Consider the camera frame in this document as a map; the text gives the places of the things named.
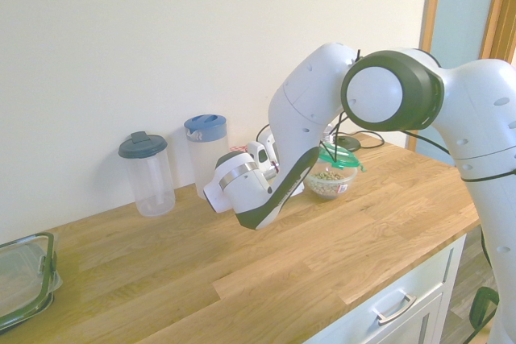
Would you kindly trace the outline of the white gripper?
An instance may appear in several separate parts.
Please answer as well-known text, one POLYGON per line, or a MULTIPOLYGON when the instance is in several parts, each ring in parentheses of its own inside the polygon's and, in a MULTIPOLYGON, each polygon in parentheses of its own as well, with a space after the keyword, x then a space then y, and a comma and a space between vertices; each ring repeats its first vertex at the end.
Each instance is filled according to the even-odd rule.
POLYGON ((275 139, 272 133, 261 133, 260 143, 264 146, 264 149, 268 155, 268 159, 271 165, 275 168, 276 172, 279 172, 279 160, 277 158, 277 147, 275 139))

